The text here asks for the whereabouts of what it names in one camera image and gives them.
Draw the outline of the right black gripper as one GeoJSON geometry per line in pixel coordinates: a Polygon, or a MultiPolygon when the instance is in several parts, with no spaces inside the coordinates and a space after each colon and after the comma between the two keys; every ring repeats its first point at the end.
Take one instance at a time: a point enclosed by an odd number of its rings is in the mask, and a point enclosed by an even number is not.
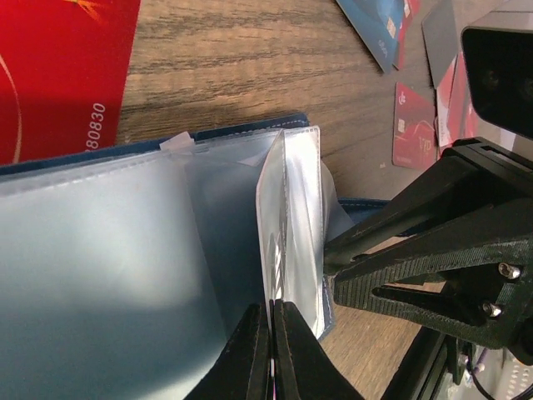
{"type": "Polygon", "coordinates": [[[456,142],[382,210],[324,252],[336,304],[404,319],[532,360],[532,163],[485,139],[456,142]],[[410,237],[453,221],[448,242],[410,237]]]}

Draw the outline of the navy blue card holder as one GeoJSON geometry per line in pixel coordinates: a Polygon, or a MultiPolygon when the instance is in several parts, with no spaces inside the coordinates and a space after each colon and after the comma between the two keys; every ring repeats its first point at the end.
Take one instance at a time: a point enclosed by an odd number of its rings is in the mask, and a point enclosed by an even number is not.
{"type": "Polygon", "coordinates": [[[339,201],[304,115],[1,169],[1,396],[186,399],[252,304],[332,325],[339,201]]]}

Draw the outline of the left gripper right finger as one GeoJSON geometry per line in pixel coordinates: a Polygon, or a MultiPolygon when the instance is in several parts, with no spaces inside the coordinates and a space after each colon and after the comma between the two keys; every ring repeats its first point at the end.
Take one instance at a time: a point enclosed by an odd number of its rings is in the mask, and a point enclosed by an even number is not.
{"type": "Polygon", "coordinates": [[[324,352],[293,302],[276,300],[272,314],[276,399],[361,399],[324,352]]]}

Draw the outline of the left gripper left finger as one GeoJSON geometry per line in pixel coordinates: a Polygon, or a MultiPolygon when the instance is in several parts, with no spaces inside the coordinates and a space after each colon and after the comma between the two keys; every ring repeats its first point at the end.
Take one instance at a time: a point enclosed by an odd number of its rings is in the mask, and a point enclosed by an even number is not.
{"type": "Polygon", "coordinates": [[[266,306],[252,304],[213,367],[186,395],[186,400],[266,399],[271,394],[270,372],[266,306]]]}

